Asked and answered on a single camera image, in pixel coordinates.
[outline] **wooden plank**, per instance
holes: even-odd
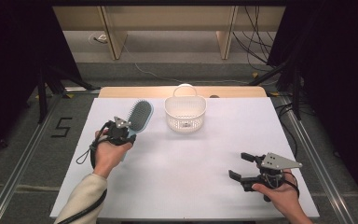
[[[153,87],[104,87],[99,98],[168,98],[173,95],[177,86]],[[233,87],[233,86],[196,86],[198,95],[205,98],[218,96],[221,98],[237,97],[267,97],[261,87]],[[177,90],[175,95],[194,95],[192,88],[185,87]]]

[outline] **metal rail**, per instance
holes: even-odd
[[[283,97],[282,103],[287,105],[290,103],[290,100],[288,99],[288,97]],[[298,120],[292,111],[290,111],[288,114],[293,126],[295,127],[298,138],[300,139],[301,144],[310,159],[310,163],[312,164],[316,175],[321,181],[326,196],[328,197],[331,205],[333,206],[334,211],[336,212],[339,222],[349,224],[355,223],[348,209],[348,206],[345,203],[345,200],[343,199],[343,197],[341,197],[330,174],[327,172],[327,169],[324,166],[324,163],[322,162],[321,158],[319,157],[315,146],[312,144],[310,136],[305,130],[301,120]]]
[[[34,131],[33,136],[31,137],[31,140],[28,142],[27,147],[23,151],[19,162],[17,163],[16,167],[14,168],[13,172],[10,175],[10,178],[4,185],[1,193],[0,193],[0,219],[2,218],[3,214],[5,213],[5,210],[7,209],[8,204],[10,203],[10,200],[14,194],[14,191],[16,190],[16,187],[19,185],[19,182],[31,160],[31,158],[34,155],[35,150],[37,149],[39,142],[43,136],[44,131],[46,130],[46,127],[49,124],[51,114],[54,112],[54,109],[56,108],[56,105],[61,100],[61,95],[54,95],[51,102],[51,108],[46,114],[45,119],[42,123],[37,124],[37,127]]]

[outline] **brush bristles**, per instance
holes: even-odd
[[[140,132],[147,124],[152,113],[152,105],[145,100],[135,103],[131,110],[128,121],[131,123],[130,129]]]

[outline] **brush handle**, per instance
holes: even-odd
[[[130,138],[131,136],[133,136],[134,134],[136,134],[135,131],[133,131],[132,129],[129,129],[129,135],[127,136],[127,138]],[[121,161],[124,161],[124,159],[127,156],[127,152],[124,153],[123,157],[121,158]]]

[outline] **forearm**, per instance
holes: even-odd
[[[54,223],[59,223],[94,204],[107,188],[105,178],[98,175],[87,175],[72,191],[68,203],[61,210]],[[103,205],[72,223],[95,223]]]
[[[311,224],[310,219],[305,215],[302,209],[290,214],[283,214],[291,224]]]

